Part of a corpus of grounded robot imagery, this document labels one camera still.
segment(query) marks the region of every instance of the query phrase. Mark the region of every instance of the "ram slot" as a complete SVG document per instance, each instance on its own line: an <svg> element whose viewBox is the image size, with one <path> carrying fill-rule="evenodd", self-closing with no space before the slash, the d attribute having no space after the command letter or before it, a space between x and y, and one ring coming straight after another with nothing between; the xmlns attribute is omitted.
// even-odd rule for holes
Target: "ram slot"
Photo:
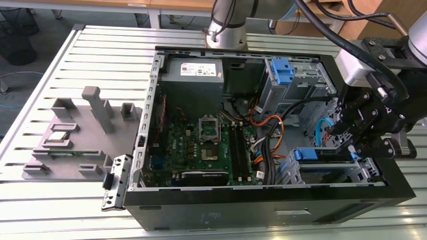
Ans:
<svg viewBox="0 0 427 240"><path fill-rule="evenodd" d="M233 125L229 126L229 137L230 137L233 179L238 181L239 178L242 179L242 170L241 170L241 161L239 161L237 126L233 126Z"/></svg>
<svg viewBox="0 0 427 240"><path fill-rule="evenodd" d="M237 127L237 150L238 150L238 157L239 157L239 166L241 166L241 176L246 181L250 176L250 169L249 169L249 158L247 158L247 145L246 145L246 136L243 134L243 127Z"/></svg>

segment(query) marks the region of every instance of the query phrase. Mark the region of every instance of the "wire bundle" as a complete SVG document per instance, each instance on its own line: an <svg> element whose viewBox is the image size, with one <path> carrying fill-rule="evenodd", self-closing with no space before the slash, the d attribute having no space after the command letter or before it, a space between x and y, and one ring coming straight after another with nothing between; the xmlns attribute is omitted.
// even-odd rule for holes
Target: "wire bundle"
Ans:
<svg viewBox="0 0 427 240"><path fill-rule="evenodd" d="M400 77L394 74L392 69L369 52L361 49L329 28L329 26L321 21L303 0L295 0L295 4L305 14L306 18L320 30L320 32L325 35L325 37L344 50L346 50L353 56L356 56L366 65L369 65L376 70L376 72L384 75L385 80L394 88L394 90L390 91L393 99L397 102L408 99L410 97L408 87ZM370 84L374 84L374 88L380 88L382 86L380 85L381 83L376 82L370 82Z"/></svg>

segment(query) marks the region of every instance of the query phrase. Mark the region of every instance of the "motherboard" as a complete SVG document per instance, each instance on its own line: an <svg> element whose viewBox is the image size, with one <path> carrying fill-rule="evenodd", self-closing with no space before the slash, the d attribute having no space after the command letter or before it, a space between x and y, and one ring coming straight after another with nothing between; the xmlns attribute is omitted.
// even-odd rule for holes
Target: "motherboard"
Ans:
<svg viewBox="0 0 427 240"><path fill-rule="evenodd" d="M255 129L242 122L219 123L214 117L175 123L167 128L165 148L154 147L145 182L157 187L258 185L250 147Z"/></svg>

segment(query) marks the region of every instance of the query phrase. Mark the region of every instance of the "green motherboard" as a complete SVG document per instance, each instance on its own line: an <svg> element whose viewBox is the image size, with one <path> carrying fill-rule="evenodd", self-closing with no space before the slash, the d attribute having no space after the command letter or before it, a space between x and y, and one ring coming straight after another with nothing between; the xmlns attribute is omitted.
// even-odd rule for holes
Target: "green motherboard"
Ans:
<svg viewBox="0 0 427 240"><path fill-rule="evenodd" d="M229 173L229 186L258 185L259 178L251 170L250 147L255 137L255 129L253 126L241 126L243 136L241 134L242 148L241 161L237 162L237 150L233 149L231 129L235 126L230 124L219 125L219 141L199 141L201 134L203 136L214 136L217 131L215 124L207 124L202 127L199 133L199 123L178 123L171 124L167 129L166 154L150 156L151 170L145 173L146 181L157 187L179 187L179 177L182 173ZM245 169L247 175L237 177L237 169Z"/></svg>

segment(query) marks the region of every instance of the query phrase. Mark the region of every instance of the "metal bracket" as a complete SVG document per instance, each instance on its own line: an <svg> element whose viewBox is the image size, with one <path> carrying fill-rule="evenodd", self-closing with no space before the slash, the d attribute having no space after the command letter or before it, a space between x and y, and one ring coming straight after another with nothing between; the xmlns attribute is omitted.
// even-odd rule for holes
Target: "metal bracket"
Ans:
<svg viewBox="0 0 427 240"><path fill-rule="evenodd" d="M103 188L106 194L102 202L102 211L125 210L125 199L130 180L133 156L122 155L114 159L111 172L106 175Z"/></svg>
<svg viewBox="0 0 427 240"><path fill-rule="evenodd" d="M392 137L398 141L402 155L409 156L412 153L412 150L409 147L409 138L408 138L406 130L402 129L401 132L393 133Z"/></svg>

